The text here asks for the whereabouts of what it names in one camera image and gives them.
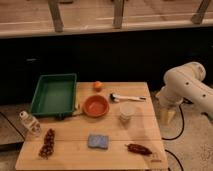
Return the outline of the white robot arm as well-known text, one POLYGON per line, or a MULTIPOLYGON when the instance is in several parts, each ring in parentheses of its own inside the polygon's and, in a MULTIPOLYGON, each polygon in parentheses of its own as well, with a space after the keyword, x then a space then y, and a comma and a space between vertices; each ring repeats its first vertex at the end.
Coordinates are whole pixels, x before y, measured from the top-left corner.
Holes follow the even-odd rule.
POLYGON ((204 66, 199 62, 189 62, 165 72, 164 86, 156 94, 161 106, 160 117, 169 123, 183 99, 195 104, 213 124, 213 88, 203 83, 206 76, 204 66))

